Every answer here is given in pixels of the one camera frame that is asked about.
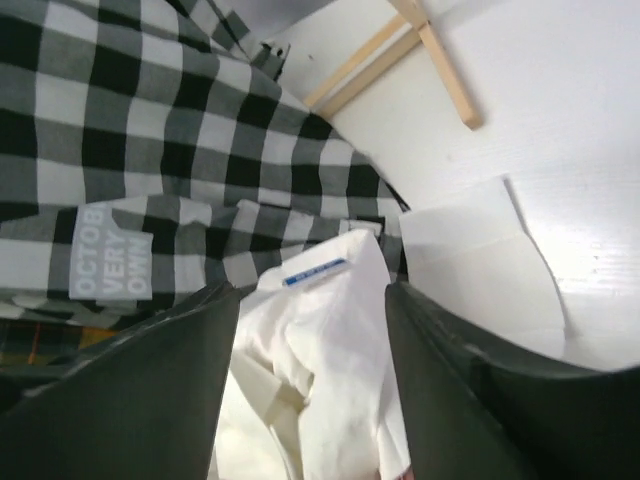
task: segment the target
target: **plaid fabric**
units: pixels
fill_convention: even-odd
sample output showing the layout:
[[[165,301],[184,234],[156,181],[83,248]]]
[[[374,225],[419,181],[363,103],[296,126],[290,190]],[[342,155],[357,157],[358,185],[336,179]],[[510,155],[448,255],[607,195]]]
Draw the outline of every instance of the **plaid fabric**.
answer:
[[[115,333],[91,327],[0,320],[0,366],[46,365]]]
[[[218,0],[0,4],[0,317],[121,328],[362,226],[403,271],[394,194],[265,48]],[[148,296],[72,294],[95,209],[150,239]]]

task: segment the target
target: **white fabric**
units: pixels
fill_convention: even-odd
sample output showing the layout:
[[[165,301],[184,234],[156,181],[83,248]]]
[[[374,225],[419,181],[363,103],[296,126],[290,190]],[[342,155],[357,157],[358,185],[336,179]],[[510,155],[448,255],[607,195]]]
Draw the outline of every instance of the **white fabric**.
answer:
[[[340,258],[347,263],[283,286]],[[216,434],[220,478],[364,480],[379,472],[392,480],[409,468],[388,283],[365,230],[265,272],[241,304]]]

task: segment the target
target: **wooden frame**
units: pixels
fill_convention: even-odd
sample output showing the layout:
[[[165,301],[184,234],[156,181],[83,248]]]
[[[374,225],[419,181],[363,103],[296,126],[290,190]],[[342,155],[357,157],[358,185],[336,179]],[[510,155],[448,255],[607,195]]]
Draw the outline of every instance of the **wooden frame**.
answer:
[[[331,96],[321,106],[318,113],[325,118],[335,115],[336,112],[401,60],[416,45],[422,43],[431,55],[431,59],[463,123],[471,129],[480,127],[483,123],[482,116],[432,28],[427,13],[419,3],[419,0],[389,1],[398,11],[398,15],[371,37],[333,75],[308,95],[304,100],[305,104],[309,108],[314,108],[320,100],[325,98],[408,22],[412,28],[400,36],[389,48]]]

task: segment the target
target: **paper sheet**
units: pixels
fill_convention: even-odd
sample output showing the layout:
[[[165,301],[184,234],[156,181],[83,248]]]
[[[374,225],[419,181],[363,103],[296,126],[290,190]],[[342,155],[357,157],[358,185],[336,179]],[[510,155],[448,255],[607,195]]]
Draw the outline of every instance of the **paper sheet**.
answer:
[[[502,179],[400,219],[409,281],[442,307],[560,359],[565,320],[547,265]]]

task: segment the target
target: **white wall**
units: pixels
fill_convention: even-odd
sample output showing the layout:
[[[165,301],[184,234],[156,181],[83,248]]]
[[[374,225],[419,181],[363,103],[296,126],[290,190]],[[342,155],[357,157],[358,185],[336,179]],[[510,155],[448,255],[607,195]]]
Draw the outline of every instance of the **white wall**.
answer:
[[[602,355],[640,359],[640,2],[430,6],[486,126],[459,121],[423,49],[335,125],[414,208],[507,175],[577,331],[613,334]],[[296,25],[281,35],[293,45],[282,83],[303,96],[392,14],[339,0]]]

